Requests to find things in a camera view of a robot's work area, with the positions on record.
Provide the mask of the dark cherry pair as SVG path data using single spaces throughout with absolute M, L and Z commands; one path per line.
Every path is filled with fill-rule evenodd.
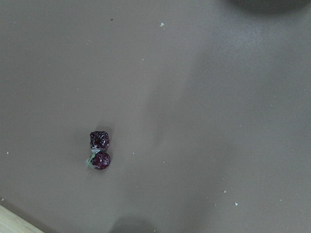
M 110 139 L 106 131 L 93 131 L 90 133 L 91 156 L 86 165 L 96 170 L 104 170 L 111 163 L 110 155 L 107 153 Z

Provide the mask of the wooden cutting board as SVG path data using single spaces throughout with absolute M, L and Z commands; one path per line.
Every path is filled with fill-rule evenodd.
M 0 207 L 1 233 L 41 233 L 42 231 L 5 207 Z

